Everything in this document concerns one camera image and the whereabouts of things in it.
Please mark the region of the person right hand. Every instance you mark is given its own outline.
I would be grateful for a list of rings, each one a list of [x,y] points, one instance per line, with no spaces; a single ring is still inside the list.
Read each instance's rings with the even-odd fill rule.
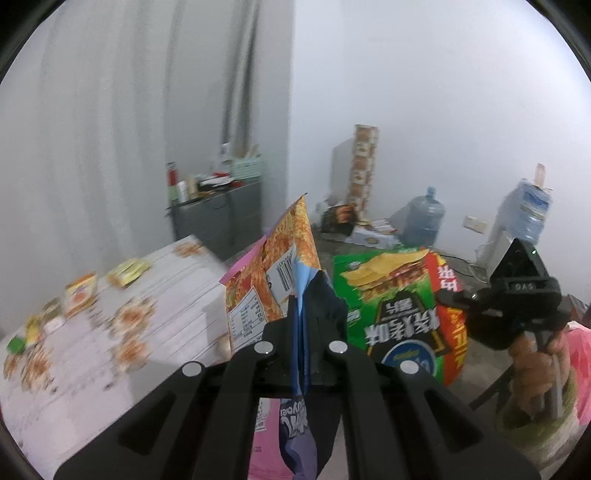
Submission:
[[[508,353],[513,361],[513,396],[518,407],[536,416],[534,400],[544,395],[555,384],[556,372],[565,385],[570,375],[570,354],[566,331],[556,333],[547,346],[547,352],[536,350],[536,342],[526,334],[520,335]]]

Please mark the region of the right forearm beige sleeve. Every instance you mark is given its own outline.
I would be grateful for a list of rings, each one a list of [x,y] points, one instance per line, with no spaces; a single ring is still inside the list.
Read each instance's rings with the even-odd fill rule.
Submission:
[[[564,415],[556,420],[534,420],[511,397],[496,416],[496,428],[510,445],[544,472],[568,456],[582,435],[577,394],[576,385],[568,381],[563,389]]]

